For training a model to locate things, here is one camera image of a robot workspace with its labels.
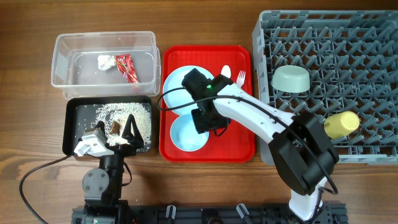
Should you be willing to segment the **light blue bowl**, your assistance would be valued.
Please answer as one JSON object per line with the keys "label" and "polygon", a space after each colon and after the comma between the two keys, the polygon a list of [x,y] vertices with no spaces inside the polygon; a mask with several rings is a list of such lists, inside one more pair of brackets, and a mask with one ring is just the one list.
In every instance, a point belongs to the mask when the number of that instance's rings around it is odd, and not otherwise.
{"label": "light blue bowl", "polygon": [[191,114],[179,116],[170,128],[173,144],[181,151],[193,152],[201,149],[208,141],[209,133],[198,134]]}

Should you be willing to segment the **white tissue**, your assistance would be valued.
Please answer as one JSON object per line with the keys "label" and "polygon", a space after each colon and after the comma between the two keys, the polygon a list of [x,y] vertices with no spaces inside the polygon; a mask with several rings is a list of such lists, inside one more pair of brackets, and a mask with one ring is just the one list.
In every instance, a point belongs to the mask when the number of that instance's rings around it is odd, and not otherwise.
{"label": "white tissue", "polygon": [[105,71],[116,66],[116,59],[113,55],[99,55],[97,58],[98,69]]}

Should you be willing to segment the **rice and food scraps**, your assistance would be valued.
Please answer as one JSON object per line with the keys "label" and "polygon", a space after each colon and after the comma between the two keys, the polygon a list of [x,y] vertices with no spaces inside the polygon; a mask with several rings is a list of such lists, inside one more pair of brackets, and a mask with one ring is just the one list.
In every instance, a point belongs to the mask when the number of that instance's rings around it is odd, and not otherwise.
{"label": "rice and food scraps", "polygon": [[[130,114],[134,116],[137,128],[143,138],[144,147],[138,149],[138,152],[147,152],[151,148],[152,136],[152,118],[150,113],[150,104],[148,103],[109,103],[97,107],[94,124],[98,121],[104,123],[107,143],[110,146],[126,144],[127,141],[122,138],[122,132],[127,123]],[[118,134],[111,134],[113,122],[120,125]]]}

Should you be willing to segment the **red snack wrapper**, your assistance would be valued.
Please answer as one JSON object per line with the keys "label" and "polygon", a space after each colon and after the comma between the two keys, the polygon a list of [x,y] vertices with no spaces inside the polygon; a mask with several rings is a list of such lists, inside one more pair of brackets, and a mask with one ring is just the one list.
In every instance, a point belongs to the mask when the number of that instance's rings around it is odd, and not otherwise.
{"label": "red snack wrapper", "polygon": [[116,55],[116,66],[128,83],[139,83],[132,58],[129,54]]}

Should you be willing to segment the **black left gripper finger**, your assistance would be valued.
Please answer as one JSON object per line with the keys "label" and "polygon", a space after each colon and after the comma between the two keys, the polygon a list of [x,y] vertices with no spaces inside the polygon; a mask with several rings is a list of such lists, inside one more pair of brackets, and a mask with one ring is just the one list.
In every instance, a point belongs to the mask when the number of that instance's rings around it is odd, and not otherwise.
{"label": "black left gripper finger", "polygon": [[124,127],[122,138],[135,148],[143,148],[144,140],[138,130],[134,116],[130,114]]}
{"label": "black left gripper finger", "polygon": [[94,134],[97,136],[105,136],[105,125],[102,121],[98,121],[94,127]]}

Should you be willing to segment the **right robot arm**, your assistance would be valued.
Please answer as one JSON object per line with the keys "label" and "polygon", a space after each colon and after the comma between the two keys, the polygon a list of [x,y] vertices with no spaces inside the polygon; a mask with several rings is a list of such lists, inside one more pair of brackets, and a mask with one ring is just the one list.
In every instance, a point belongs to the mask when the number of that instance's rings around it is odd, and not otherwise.
{"label": "right robot arm", "polygon": [[318,215],[325,183],[330,183],[330,193],[338,193],[330,176],[339,155],[315,114],[278,110],[230,78],[210,79],[195,68],[184,76],[182,86],[197,104],[192,116],[198,133],[236,121],[267,143],[278,174],[292,190],[289,208],[301,221],[313,221]]}

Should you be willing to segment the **mint green bowl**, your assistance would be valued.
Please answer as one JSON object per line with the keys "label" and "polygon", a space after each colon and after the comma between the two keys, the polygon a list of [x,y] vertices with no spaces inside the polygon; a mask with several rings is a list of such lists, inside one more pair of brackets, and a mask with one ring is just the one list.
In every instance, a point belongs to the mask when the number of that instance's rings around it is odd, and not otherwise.
{"label": "mint green bowl", "polygon": [[284,65],[275,70],[271,85],[273,88],[283,92],[305,92],[310,89],[310,74],[309,71],[302,67]]}

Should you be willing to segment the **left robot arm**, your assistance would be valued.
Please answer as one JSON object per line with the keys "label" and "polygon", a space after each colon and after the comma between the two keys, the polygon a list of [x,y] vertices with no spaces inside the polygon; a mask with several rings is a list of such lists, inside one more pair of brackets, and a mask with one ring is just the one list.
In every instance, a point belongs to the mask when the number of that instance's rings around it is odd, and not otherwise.
{"label": "left robot arm", "polygon": [[130,114],[122,138],[127,141],[118,146],[105,145],[110,153],[99,157],[99,167],[86,173],[82,180],[85,205],[82,213],[73,212],[72,223],[117,224],[137,223],[137,218],[126,200],[121,199],[126,157],[135,156],[144,146],[134,116]]}

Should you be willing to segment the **yellow plastic cup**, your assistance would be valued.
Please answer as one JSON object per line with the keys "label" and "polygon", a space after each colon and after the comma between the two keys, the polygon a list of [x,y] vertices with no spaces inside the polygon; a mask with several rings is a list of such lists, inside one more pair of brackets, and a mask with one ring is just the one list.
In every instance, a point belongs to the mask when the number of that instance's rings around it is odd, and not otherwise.
{"label": "yellow plastic cup", "polygon": [[345,111],[328,117],[324,123],[324,130],[332,139],[348,136],[357,130],[360,120],[357,114],[352,111]]}

